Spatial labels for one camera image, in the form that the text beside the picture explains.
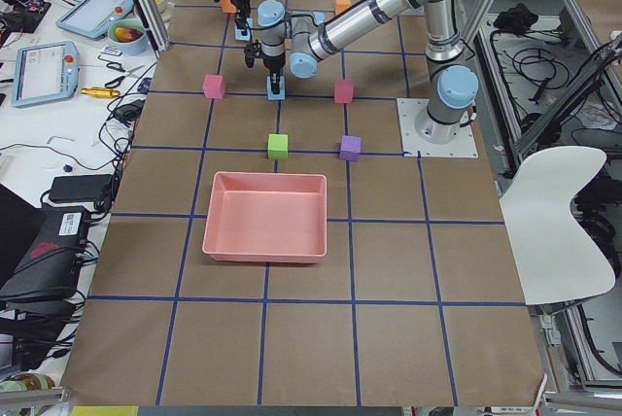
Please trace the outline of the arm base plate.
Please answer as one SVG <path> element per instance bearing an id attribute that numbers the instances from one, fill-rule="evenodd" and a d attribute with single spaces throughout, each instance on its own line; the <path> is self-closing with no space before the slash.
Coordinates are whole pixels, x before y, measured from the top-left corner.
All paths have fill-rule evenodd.
<path id="1" fill-rule="evenodd" d="M 458 122 L 440 124 L 428 114 L 429 99 L 398 98 L 402 153 L 411 157 L 478 158 L 468 111 Z"/>

